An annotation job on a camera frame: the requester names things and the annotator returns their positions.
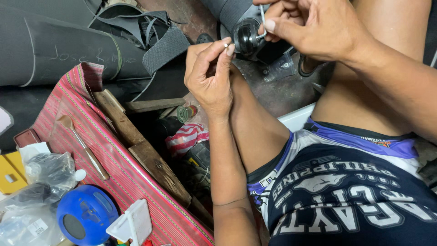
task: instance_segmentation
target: thigh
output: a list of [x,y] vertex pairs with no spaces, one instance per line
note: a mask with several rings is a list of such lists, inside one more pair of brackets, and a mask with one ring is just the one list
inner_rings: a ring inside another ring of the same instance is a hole
[[[422,62],[431,0],[353,0],[352,3],[376,39]],[[397,113],[340,63],[312,118],[390,136],[411,132]]]
[[231,71],[234,94],[230,113],[232,134],[246,173],[251,173],[275,158],[290,134],[287,127],[258,102],[238,69],[233,66]]

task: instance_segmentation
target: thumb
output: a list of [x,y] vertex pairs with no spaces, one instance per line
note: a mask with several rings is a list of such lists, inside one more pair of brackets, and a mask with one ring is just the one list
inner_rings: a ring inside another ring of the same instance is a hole
[[267,19],[265,29],[267,32],[286,40],[290,44],[303,37],[305,32],[305,26],[300,26],[293,20],[280,17]]
[[217,69],[215,76],[217,79],[229,77],[229,69],[231,68],[232,56],[234,55],[235,44],[230,44],[218,57]]

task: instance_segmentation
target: clear plastic bag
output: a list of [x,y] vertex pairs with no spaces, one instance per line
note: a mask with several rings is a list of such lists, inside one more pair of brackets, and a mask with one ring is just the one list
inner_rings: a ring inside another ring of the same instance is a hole
[[0,245],[54,246],[65,239],[56,221],[57,204],[8,211],[0,223]]
[[296,69],[294,68],[290,53],[285,53],[272,64],[264,68],[263,74],[265,82],[273,82],[296,74]]
[[29,186],[0,202],[1,210],[20,210],[52,204],[76,186],[74,161],[70,153],[40,153],[24,159]]

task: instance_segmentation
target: brush with wooden handle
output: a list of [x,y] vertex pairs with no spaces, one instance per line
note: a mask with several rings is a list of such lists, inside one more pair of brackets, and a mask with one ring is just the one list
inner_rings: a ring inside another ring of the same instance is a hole
[[59,121],[65,128],[70,129],[74,133],[78,142],[83,147],[83,150],[90,158],[91,163],[93,164],[93,166],[97,170],[97,173],[99,174],[100,179],[101,180],[108,180],[109,179],[108,173],[103,168],[102,164],[100,164],[100,162],[97,160],[96,156],[93,154],[93,152],[90,150],[90,148],[85,145],[85,143],[82,141],[82,139],[77,134],[76,130],[74,129],[73,121],[71,120],[70,116],[63,115],[57,121]]

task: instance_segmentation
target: fingernail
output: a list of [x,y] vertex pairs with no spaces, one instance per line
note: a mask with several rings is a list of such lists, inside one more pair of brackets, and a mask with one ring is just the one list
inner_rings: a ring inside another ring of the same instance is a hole
[[275,26],[276,23],[273,20],[271,19],[266,20],[265,28],[268,32],[273,32]]
[[232,55],[234,54],[234,51],[235,51],[235,44],[230,44],[230,45],[227,47],[227,49],[228,49],[228,50],[226,50],[226,54],[227,54],[228,56],[232,56]]

